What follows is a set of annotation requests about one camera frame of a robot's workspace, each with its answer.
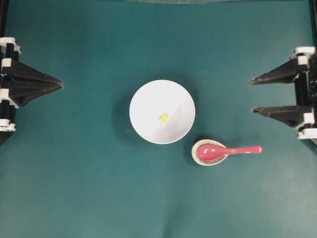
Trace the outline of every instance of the white bowl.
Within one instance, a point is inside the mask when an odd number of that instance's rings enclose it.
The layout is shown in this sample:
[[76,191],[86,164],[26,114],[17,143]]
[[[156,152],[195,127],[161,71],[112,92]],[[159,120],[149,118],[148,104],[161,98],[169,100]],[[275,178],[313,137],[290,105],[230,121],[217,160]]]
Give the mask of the white bowl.
[[155,144],[169,144],[184,137],[195,120],[195,104],[187,90],[169,80],[143,85],[130,103],[135,131]]

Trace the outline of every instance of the white bracket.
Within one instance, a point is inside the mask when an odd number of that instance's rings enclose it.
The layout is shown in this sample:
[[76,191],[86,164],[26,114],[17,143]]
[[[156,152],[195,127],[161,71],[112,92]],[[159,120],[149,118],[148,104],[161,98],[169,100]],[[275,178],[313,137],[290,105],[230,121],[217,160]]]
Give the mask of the white bracket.
[[316,139],[317,138],[317,128],[303,129],[301,132],[298,132],[297,138],[300,140]]
[[304,120],[302,123],[300,123],[297,127],[295,127],[296,129],[299,129],[301,127],[303,127],[305,124],[314,124],[315,123],[315,114],[314,114],[314,109],[312,108],[312,112],[311,113],[304,113],[303,114]]
[[19,106],[9,97],[9,89],[7,88],[0,88],[0,103],[2,100],[8,100],[10,101],[10,106],[14,106],[16,109],[19,108]]
[[309,47],[309,46],[303,46],[303,47],[297,47],[294,50],[293,55],[290,57],[291,59],[296,58],[299,54],[303,54],[307,56],[309,59],[310,57],[315,54],[316,48],[315,47]]
[[310,57],[308,57],[308,56],[298,56],[297,57],[298,65],[303,65],[303,64],[307,64],[308,65],[309,58]]
[[12,59],[10,58],[4,58],[1,60],[1,75],[2,74],[2,67],[11,67]]
[[15,131],[15,124],[8,119],[0,119],[0,131]]
[[22,52],[21,47],[17,45],[14,37],[0,37],[0,48],[3,54],[5,54],[7,43],[14,44],[14,51],[18,51],[19,55],[21,54]]

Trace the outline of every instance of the spoon handle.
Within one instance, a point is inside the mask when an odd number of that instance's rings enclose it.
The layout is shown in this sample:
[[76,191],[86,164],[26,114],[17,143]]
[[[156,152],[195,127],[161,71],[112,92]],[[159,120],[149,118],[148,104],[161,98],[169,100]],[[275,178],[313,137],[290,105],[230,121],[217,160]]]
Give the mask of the spoon handle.
[[259,154],[262,152],[261,146],[250,146],[250,147],[240,147],[240,148],[228,148],[229,155],[235,154]]

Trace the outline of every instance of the pink spoon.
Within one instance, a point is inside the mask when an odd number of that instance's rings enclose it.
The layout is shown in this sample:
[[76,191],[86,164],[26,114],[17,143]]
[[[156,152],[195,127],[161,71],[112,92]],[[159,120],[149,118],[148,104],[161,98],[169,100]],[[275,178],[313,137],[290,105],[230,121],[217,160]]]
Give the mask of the pink spoon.
[[197,156],[201,160],[210,161],[215,160],[224,155],[235,154],[259,154],[262,152],[261,146],[241,147],[241,148],[223,148],[220,146],[206,144],[197,149]]

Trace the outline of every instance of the teal surface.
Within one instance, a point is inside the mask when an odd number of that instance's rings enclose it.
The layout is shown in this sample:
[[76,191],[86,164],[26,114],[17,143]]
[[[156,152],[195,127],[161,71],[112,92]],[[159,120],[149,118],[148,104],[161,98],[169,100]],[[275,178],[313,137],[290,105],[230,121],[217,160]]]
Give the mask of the teal surface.
[[[250,113],[295,104],[294,87],[248,85],[312,45],[308,1],[11,0],[7,22],[21,61],[65,89],[19,109],[0,147],[0,237],[317,236],[315,147]],[[155,79],[196,104],[170,145],[144,141],[128,118]],[[191,158],[201,138],[264,151],[202,167]]]

